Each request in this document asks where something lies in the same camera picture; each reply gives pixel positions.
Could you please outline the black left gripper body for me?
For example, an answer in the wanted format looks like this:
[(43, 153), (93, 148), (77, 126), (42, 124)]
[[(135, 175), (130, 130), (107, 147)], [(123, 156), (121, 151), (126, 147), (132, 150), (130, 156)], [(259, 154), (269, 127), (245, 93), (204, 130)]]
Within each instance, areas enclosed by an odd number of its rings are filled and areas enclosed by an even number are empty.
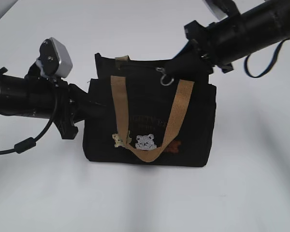
[(58, 96), (58, 108), (54, 124), (63, 140), (73, 140), (78, 134), (78, 128), (74, 124), (75, 105), (70, 98), (70, 88), (66, 81), (58, 80), (56, 83)]

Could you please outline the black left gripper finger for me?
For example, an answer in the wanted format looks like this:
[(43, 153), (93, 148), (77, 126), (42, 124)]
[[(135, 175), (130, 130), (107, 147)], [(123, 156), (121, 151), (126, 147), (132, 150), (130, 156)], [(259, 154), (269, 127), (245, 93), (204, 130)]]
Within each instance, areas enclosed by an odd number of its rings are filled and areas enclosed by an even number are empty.
[(98, 86), (89, 86), (88, 92), (77, 88), (77, 122), (105, 115), (106, 105), (99, 100), (98, 93)]

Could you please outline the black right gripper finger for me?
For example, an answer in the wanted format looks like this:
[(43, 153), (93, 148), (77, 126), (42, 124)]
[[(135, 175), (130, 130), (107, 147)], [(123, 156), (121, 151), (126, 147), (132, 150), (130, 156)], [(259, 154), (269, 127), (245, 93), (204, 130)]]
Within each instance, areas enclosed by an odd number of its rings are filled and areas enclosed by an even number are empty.
[(189, 41), (173, 59), (165, 63), (164, 71), (173, 77), (204, 75), (204, 62), (194, 44)]

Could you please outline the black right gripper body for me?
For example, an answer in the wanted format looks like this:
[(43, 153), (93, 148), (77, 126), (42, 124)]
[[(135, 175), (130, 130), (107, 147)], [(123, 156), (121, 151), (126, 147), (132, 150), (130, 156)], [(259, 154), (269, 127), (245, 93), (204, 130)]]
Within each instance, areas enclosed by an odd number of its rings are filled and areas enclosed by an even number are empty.
[(184, 26), (185, 35), (188, 40), (185, 48), (185, 52), (192, 50), (195, 52), (207, 65), (212, 67), (218, 66), (223, 73), (228, 73), (233, 71), (233, 65), (222, 64), (218, 60), (217, 52), (211, 45), (209, 38), (209, 31), (207, 28), (203, 27), (197, 21), (192, 21)]

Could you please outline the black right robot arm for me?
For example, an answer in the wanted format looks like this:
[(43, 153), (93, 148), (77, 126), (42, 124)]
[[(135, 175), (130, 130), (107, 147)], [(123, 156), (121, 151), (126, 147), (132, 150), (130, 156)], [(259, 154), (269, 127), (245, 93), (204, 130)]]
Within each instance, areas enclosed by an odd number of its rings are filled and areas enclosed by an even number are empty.
[(266, 75), (276, 64), (283, 43), (290, 39), (290, 0), (267, 0), (243, 14), (232, 0), (215, 0), (213, 5), (227, 17), (207, 27), (196, 20), (186, 24), (188, 42), (164, 65), (165, 74), (190, 79), (212, 74), (215, 66), (228, 73), (233, 71), (234, 61), (244, 58), (245, 73), (254, 78), (248, 69), (249, 57), (278, 44), (269, 65), (256, 77)]

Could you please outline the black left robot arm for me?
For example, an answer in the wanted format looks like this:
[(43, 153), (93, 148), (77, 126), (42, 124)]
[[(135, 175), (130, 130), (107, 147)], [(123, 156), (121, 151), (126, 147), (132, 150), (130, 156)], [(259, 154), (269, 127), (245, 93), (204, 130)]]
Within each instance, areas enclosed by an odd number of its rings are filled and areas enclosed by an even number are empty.
[(35, 75), (19, 78), (6, 72), (5, 67), (0, 69), (0, 114), (53, 117), (64, 140), (76, 137), (76, 123), (101, 118), (106, 111), (106, 106), (96, 102), (89, 93), (61, 78), (49, 80)]

